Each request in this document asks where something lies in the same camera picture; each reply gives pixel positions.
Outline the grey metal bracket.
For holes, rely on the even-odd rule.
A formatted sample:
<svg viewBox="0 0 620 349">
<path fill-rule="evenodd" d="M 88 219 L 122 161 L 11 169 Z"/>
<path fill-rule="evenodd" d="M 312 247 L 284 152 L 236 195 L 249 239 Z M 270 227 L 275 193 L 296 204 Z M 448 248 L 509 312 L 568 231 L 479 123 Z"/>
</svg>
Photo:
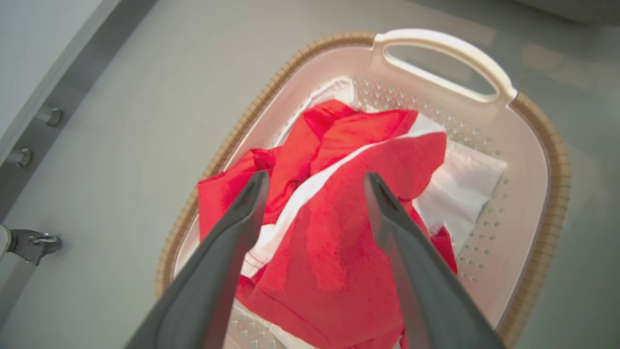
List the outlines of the grey metal bracket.
<svg viewBox="0 0 620 349">
<path fill-rule="evenodd" d="M 0 225 L 0 261 L 12 253 L 37 267 L 46 255 L 57 252 L 61 246 L 62 240 L 56 236 Z"/>
</svg>

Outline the white laundry basket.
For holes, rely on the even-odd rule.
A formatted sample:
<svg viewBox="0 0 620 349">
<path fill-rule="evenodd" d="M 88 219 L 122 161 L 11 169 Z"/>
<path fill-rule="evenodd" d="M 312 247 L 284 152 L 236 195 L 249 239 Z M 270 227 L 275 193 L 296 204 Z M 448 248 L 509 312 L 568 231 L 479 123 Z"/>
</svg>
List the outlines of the white laundry basket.
<svg viewBox="0 0 620 349">
<path fill-rule="evenodd" d="M 407 64 L 390 47 L 411 46 L 452 57 L 496 89 L 473 92 Z M 443 125 L 449 139 L 505 161 L 502 183 L 474 231 L 455 248 L 458 279 L 506 347 L 527 324 L 568 208 L 571 164 L 544 112 L 514 89 L 489 55 L 451 35 L 401 29 L 343 32 L 319 38 L 286 62 L 252 101 L 201 178 L 230 168 L 252 148 L 281 145 L 294 119 L 330 82 L 352 78 L 363 106 L 416 109 Z"/>
</svg>

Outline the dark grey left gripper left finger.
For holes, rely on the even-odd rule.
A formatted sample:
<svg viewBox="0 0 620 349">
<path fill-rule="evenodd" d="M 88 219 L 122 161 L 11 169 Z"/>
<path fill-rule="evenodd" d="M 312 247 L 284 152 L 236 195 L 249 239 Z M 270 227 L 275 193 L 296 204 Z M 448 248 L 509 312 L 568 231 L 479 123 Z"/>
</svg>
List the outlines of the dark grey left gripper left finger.
<svg viewBox="0 0 620 349">
<path fill-rule="evenodd" d="M 253 174 L 124 349 L 223 349 L 245 254 L 261 232 L 269 174 Z"/>
</svg>

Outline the red garment with white stripe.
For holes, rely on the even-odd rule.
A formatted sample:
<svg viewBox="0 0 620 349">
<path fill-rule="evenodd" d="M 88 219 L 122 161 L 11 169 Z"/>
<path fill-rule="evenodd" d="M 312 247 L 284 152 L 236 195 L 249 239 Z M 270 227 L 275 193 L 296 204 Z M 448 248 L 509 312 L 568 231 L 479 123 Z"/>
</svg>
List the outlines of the red garment with white stripe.
<svg viewBox="0 0 620 349">
<path fill-rule="evenodd" d="M 426 234 L 412 201 L 446 150 L 445 131 L 416 111 L 321 102 L 282 146 L 248 150 L 198 183 L 200 238 L 255 172 L 268 172 L 261 234 L 245 255 L 237 300 L 317 348 L 392 349 L 404 324 L 389 258 L 372 235 L 365 174 L 378 173 Z"/>
</svg>

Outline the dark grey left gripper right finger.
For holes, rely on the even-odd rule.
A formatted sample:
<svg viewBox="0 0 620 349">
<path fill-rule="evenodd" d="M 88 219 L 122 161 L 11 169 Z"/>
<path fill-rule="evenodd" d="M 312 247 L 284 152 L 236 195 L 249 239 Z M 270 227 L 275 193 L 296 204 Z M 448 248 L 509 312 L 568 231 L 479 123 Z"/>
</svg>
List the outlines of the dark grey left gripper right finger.
<svg viewBox="0 0 620 349">
<path fill-rule="evenodd" d="M 388 256 L 407 349 L 506 349 L 435 247 L 377 173 L 364 178 L 376 245 Z"/>
</svg>

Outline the white sofa base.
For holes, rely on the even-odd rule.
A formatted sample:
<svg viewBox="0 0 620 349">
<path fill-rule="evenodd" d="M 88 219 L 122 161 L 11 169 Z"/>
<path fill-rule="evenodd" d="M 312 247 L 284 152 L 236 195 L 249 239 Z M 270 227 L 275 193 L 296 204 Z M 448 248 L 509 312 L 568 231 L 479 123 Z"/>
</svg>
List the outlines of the white sofa base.
<svg viewBox="0 0 620 349">
<path fill-rule="evenodd" d="M 120 0 L 0 0 L 0 164 Z"/>
</svg>

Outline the metal sofa leg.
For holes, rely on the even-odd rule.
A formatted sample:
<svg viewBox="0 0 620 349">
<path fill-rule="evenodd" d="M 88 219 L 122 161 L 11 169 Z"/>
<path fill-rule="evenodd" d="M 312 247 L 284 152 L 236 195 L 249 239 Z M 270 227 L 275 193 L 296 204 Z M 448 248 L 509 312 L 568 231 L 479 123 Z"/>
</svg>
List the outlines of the metal sofa leg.
<svg viewBox="0 0 620 349">
<path fill-rule="evenodd" d="M 63 112 L 59 108 L 41 106 L 34 118 L 44 122 L 47 127 L 57 127 L 62 120 Z"/>
<path fill-rule="evenodd" d="M 7 163 L 10 165 L 16 165 L 18 168 L 25 168 L 29 166 L 33 159 L 33 152 L 29 148 L 14 148 L 10 151 L 10 153 L 6 156 L 6 159 L 3 163 Z"/>
</svg>

